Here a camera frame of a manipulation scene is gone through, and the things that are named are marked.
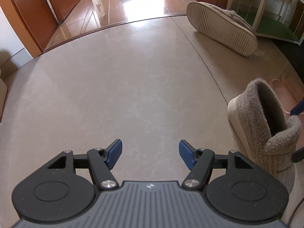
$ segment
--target cable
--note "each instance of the cable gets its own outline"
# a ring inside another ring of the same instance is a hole
[[[299,202],[299,204],[297,205],[297,207],[294,209],[294,211],[292,212],[292,215],[289,218],[289,221],[287,223],[287,227],[290,228],[290,224],[293,220],[293,218],[295,217],[295,213],[298,210],[298,208],[301,206],[301,204],[304,202],[304,197],[302,198],[302,200]]]

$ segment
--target white wall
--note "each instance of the white wall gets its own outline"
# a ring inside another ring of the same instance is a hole
[[[0,7],[0,70],[1,79],[6,78],[32,57],[14,32]]]
[[[0,7],[0,66],[24,48]]]

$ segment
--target metal pivot screw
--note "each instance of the metal pivot screw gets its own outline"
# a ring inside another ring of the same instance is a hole
[[[195,179],[188,179],[184,182],[184,184],[189,188],[195,188],[199,185],[199,181]]]
[[[101,186],[103,186],[104,188],[113,188],[116,186],[116,182],[113,180],[105,180],[101,182]]]

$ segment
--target door frame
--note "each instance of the door frame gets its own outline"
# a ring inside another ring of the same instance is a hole
[[[14,1],[0,0],[0,6],[11,27],[30,55],[34,58],[42,54],[42,48],[38,45],[25,21],[21,17]]]

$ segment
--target white rubber sole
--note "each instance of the white rubber sole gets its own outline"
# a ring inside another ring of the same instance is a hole
[[[187,7],[190,24],[200,33],[243,55],[252,55],[258,45],[246,28],[204,3],[191,2]]]
[[[229,117],[229,120],[230,120],[230,123],[232,124],[235,132],[237,133],[239,139],[241,140],[244,148],[245,148],[245,151],[247,153],[247,156],[248,158],[253,161],[253,158],[251,156],[251,153],[250,153],[250,150],[249,150],[249,144],[248,144],[248,141],[246,139],[246,135],[245,135],[245,132],[243,130],[243,127],[241,125],[241,122],[240,122],[240,118],[239,118],[239,115],[237,113],[237,101],[238,101],[238,97],[235,97],[234,99],[232,99],[229,104],[228,104],[228,117]]]

